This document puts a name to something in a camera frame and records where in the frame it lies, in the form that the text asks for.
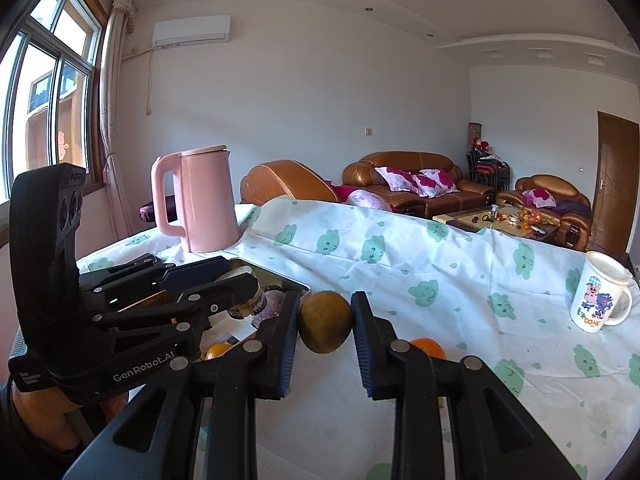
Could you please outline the person left hand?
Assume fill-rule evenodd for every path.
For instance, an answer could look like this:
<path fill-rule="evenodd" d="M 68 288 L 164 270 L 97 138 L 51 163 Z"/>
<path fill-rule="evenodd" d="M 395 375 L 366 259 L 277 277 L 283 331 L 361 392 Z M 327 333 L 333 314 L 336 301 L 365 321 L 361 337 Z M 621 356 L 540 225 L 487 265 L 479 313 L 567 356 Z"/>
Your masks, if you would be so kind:
<path fill-rule="evenodd" d="M 80 445 L 78 434 L 66 418 L 67 414 L 77 411 L 79 405 L 68 400 L 60 389 L 34 392 L 14 389 L 12 399 L 17 414 L 34 437 L 61 451 Z"/>

